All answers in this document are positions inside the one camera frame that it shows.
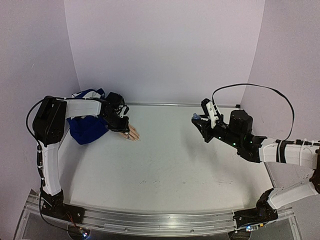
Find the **white wall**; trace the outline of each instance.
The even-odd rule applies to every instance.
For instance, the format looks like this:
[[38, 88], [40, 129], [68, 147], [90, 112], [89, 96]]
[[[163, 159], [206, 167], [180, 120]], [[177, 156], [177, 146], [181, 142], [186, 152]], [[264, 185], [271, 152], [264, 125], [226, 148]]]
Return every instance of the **white wall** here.
[[29, 109], [46, 95], [79, 91], [63, 0], [2, 0], [0, 7], [0, 238], [12, 240], [31, 188], [37, 149]]
[[[320, 140], [320, 1], [266, 0], [249, 82], [276, 88], [291, 101], [295, 123], [291, 139]], [[291, 111], [274, 92], [247, 87], [242, 107], [253, 117], [255, 134], [284, 139]], [[288, 185], [303, 177], [298, 167], [273, 166]], [[320, 196], [295, 203], [305, 240], [318, 240]]]
[[[247, 82], [264, 0], [65, 0], [80, 88], [129, 102], [200, 103]], [[244, 88], [217, 94], [241, 102]]]

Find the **human hand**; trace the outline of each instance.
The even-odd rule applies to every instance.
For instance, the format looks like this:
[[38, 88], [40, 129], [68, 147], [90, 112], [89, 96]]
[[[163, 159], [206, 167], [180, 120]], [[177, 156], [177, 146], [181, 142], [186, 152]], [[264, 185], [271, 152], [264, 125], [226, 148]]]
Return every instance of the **human hand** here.
[[132, 140], [132, 141], [140, 141], [140, 135], [139, 135], [139, 133], [137, 133], [137, 130], [133, 127], [133, 126], [131, 126], [130, 124], [129, 124], [129, 133], [127, 133], [127, 134], [125, 134], [125, 133], [123, 133], [123, 132], [119, 132], [119, 134], [122, 136], [122, 137], [124, 137], [124, 138], [126, 138], [126, 139], [130, 139], [130, 140]]

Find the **robotic arm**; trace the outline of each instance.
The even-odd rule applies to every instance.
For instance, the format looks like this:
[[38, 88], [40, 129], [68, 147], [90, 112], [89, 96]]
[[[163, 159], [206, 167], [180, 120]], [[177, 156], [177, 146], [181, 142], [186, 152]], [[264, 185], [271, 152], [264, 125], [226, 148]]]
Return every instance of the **robotic arm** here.
[[290, 187], [272, 188], [262, 194], [256, 208], [236, 211], [234, 219], [237, 229], [258, 228], [260, 224], [278, 218], [277, 209], [284, 205], [320, 194], [320, 151], [319, 142], [305, 140], [274, 140], [252, 134], [253, 118], [244, 110], [233, 110], [229, 124], [209, 99], [201, 102], [204, 114], [193, 114], [191, 122], [200, 131], [204, 141], [213, 138], [237, 149], [243, 159], [254, 163], [277, 162], [295, 164], [314, 170], [312, 176]]
[[105, 99], [57, 98], [46, 96], [35, 115], [32, 127], [38, 142], [37, 167], [41, 177], [42, 213], [74, 223], [81, 223], [84, 209], [64, 204], [64, 194], [59, 181], [58, 149], [64, 136], [67, 118], [102, 116], [113, 132], [129, 133], [129, 118], [123, 117], [129, 108], [123, 97], [109, 93]]

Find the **blue cloth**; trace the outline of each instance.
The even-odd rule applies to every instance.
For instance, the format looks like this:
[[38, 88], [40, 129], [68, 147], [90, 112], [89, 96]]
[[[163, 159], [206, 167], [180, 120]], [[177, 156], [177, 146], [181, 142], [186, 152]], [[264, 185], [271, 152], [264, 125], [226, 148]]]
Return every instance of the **blue cloth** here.
[[[75, 98], [83, 98], [89, 92], [96, 92], [101, 95], [101, 99], [104, 98], [105, 92], [100, 88], [95, 91], [93, 89], [88, 89], [77, 93]], [[70, 134], [78, 142], [78, 144], [89, 144], [100, 138], [103, 134], [108, 132], [106, 120], [99, 116], [86, 116], [75, 117], [73, 119], [68, 118], [67, 121], [70, 125]]]

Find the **white table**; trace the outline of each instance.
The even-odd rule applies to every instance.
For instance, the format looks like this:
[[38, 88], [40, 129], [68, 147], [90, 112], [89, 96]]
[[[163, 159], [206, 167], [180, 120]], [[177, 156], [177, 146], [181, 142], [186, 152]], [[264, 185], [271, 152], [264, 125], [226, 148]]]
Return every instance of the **white table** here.
[[[235, 108], [221, 108], [225, 122]], [[88, 145], [68, 133], [59, 150], [66, 203], [126, 212], [201, 212], [253, 208], [272, 188], [263, 163], [236, 149], [205, 143], [191, 123], [201, 107], [132, 105], [141, 141], [107, 132]]]

